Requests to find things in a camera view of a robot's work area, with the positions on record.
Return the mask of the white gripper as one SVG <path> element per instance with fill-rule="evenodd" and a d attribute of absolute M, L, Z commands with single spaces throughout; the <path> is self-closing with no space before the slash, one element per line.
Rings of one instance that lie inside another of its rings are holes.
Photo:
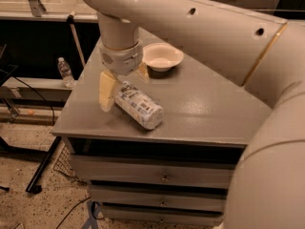
<path fill-rule="evenodd" d="M 99 50 L 102 64 L 107 69 L 99 77 L 99 105 L 104 112 L 108 112 L 121 88 L 121 81 L 116 74 L 128 75 L 135 71 L 144 83 L 148 83 L 150 77 L 147 65 L 142 62 L 143 43 L 141 40 L 126 50 L 112 50 L 101 43 Z"/>

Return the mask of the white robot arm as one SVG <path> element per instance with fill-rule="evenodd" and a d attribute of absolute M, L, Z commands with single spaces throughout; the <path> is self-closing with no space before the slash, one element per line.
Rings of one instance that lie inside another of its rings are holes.
<path fill-rule="evenodd" d="M 83 0 L 101 45 L 138 47 L 142 29 L 202 65 L 192 92 L 226 81 L 271 108 L 234 170 L 224 229 L 305 229 L 305 26 L 209 0 Z"/>

